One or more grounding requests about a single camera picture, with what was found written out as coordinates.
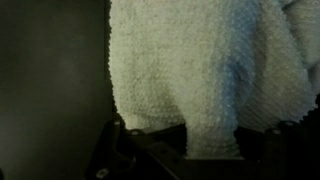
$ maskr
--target terry cloth fabric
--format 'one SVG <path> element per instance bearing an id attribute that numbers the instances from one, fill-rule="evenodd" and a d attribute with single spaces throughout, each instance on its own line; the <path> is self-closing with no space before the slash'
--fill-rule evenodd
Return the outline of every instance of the terry cloth fabric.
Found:
<path id="1" fill-rule="evenodd" d="M 186 123 L 188 159 L 237 159 L 317 108 L 319 0 L 112 0 L 109 70 L 128 129 Z"/>

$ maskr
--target dark background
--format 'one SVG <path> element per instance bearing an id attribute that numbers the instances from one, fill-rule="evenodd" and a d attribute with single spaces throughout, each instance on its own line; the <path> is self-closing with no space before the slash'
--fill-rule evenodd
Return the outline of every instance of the dark background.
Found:
<path id="1" fill-rule="evenodd" d="M 81 179 L 111 116 L 104 55 L 103 0 L 0 1 L 6 180 Z"/>

